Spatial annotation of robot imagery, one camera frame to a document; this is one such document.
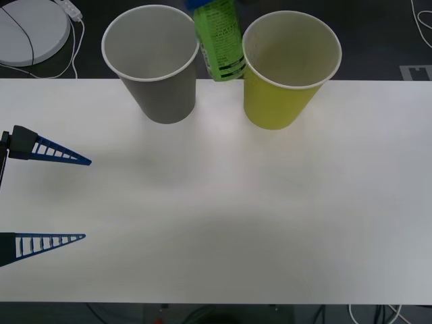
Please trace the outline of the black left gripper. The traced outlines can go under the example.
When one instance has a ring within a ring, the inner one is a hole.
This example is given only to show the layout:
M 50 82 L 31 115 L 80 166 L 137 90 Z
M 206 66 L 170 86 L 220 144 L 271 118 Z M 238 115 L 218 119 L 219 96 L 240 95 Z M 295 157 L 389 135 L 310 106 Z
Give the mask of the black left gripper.
M 1 175 L 3 181 L 7 154 L 12 159 L 49 161 L 76 165 L 91 165 L 86 157 L 39 136 L 23 126 L 14 126 L 11 135 L 3 131 L 0 141 Z M 1 232 L 1 266 L 85 239 L 86 234 L 38 234 Z

